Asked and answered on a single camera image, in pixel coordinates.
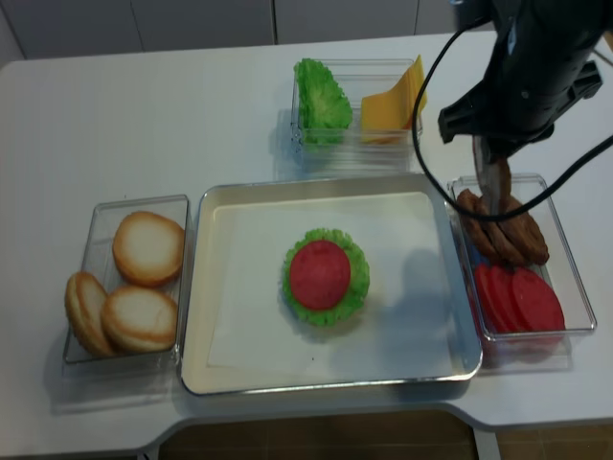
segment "cheese slice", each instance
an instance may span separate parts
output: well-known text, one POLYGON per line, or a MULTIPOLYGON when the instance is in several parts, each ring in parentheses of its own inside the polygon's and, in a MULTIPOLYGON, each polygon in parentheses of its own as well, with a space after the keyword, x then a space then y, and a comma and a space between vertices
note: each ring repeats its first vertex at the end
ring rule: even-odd
MULTIPOLYGON (((362 131, 410 129, 413 121, 413 107, 422 85, 423 65, 421 55, 419 55, 392 89, 362 99, 362 131)), ((426 102, 427 95, 423 93, 418 114, 421 113, 426 102)), ((395 142, 395 140, 397 140, 396 136, 373 137, 368 133, 363 136, 364 142, 385 144, 395 142)))

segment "green lettuce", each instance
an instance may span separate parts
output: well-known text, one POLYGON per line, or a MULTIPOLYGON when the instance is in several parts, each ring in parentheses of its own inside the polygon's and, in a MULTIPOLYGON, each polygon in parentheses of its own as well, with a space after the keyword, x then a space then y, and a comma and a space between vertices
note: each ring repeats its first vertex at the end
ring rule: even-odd
MULTIPOLYGON (((299 114, 303 129, 347 129, 353 113, 349 99, 328 67, 304 58, 294 66, 300 95, 299 114)), ((343 136, 306 132, 308 144, 338 144, 343 136)))

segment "plastic container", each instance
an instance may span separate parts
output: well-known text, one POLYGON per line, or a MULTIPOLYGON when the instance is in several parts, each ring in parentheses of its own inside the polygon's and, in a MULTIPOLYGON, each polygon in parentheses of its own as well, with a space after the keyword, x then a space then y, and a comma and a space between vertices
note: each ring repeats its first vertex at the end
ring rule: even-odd
MULTIPOLYGON (((360 129, 362 99, 392 89, 411 59, 322 60, 347 95, 353 112, 347 129, 305 129, 299 114, 300 93, 294 75, 291 138, 304 174, 309 177, 379 175, 411 170, 411 130, 360 129)), ((421 118, 418 119, 421 135, 421 118)))
MULTIPOLYGON (((512 178, 512 194, 519 201, 526 202, 546 188, 543 178, 536 174, 516 174, 512 178)), ((469 189, 480 195, 476 177, 461 177, 448 184, 449 192, 455 198, 462 190, 469 189)), ((484 367, 497 368, 514 364, 521 368, 521 363, 534 364, 542 361, 547 365, 562 357, 560 362, 568 363, 572 346, 583 336, 596 330, 597 322, 590 306, 579 272, 573 260, 573 254, 564 237, 564 232, 557 218, 554 203, 547 199, 530 211, 538 223, 541 233, 549 247, 550 259, 543 266, 533 265, 531 269, 539 274, 554 290, 562 306, 566 323, 564 331, 539 333, 496 333, 485 319, 481 301, 477 295, 473 273, 485 259, 470 242, 460 224, 459 216, 450 211, 451 225, 465 275, 468 298, 471 300, 475 325, 482 337, 484 348, 484 367)))
POLYGON ((89 228, 81 270, 94 275, 107 293, 111 293, 116 288, 126 284, 115 266, 112 244, 122 220, 136 211, 149 211, 173 219, 186 231, 181 274, 174 281, 159 288, 172 297, 178 306, 174 345, 164 352, 93 357, 80 346, 69 329, 63 353, 65 376, 72 377, 79 373, 90 376, 98 371, 105 374, 159 372, 160 370, 174 368, 179 362, 189 302, 192 278, 191 260, 193 257, 193 223, 190 214, 190 202, 185 195, 117 201, 96 206, 89 228))

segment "tomato slice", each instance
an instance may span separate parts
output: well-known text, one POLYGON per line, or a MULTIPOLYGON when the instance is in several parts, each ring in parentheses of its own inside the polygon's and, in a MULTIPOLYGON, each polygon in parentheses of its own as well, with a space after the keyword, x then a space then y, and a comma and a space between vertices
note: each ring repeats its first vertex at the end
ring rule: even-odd
POLYGON ((493 266, 489 271, 490 296, 498 314, 505 318, 510 332, 519 333, 528 330, 528 323, 517 314, 511 294, 512 273, 502 266, 493 266))
POLYGON ((563 331, 564 313, 556 293, 536 273, 517 268, 511 281, 513 305, 529 331, 563 331))
POLYGON ((489 287, 490 269, 486 264, 479 264, 475 270, 475 284, 477 294, 483 311, 486 314, 486 322, 490 324, 495 333, 510 333, 511 322, 496 308, 489 287))
POLYGON ((345 251, 331 241, 312 241, 289 267, 291 293, 309 310, 331 310, 349 287, 352 268, 345 251))

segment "silver tray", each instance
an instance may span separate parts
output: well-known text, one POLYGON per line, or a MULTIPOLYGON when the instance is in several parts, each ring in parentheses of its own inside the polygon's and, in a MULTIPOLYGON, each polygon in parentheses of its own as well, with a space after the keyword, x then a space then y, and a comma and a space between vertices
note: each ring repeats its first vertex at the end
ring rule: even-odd
POLYGON ((216 187, 201 202, 181 379, 196 395, 468 380, 481 366, 443 201, 421 174, 216 187), (329 329, 280 295, 306 231, 352 235, 360 313, 329 329))

